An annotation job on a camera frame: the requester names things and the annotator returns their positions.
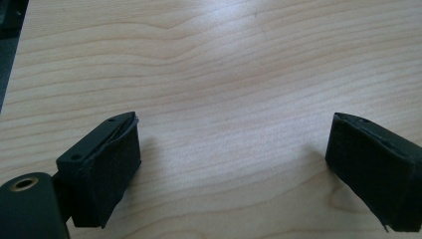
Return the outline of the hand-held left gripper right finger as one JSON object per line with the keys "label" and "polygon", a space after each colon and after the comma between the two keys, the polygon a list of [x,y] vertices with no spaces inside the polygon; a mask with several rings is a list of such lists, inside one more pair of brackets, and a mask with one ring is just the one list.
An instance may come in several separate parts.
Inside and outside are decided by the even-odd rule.
{"label": "hand-held left gripper right finger", "polygon": [[325,161],[383,226],[422,230],[422,146],[368,119],[336,113]]}

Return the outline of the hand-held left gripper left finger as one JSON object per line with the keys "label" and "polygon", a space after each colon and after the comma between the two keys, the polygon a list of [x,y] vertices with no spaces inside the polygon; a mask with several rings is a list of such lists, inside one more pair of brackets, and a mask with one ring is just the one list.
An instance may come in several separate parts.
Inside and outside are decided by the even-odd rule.
{"label": "hand-held left gripper left finger", "polygon": [[138,118],[106,119],[57,160],[53,181],[62,218],[104,228],[141,165]]}

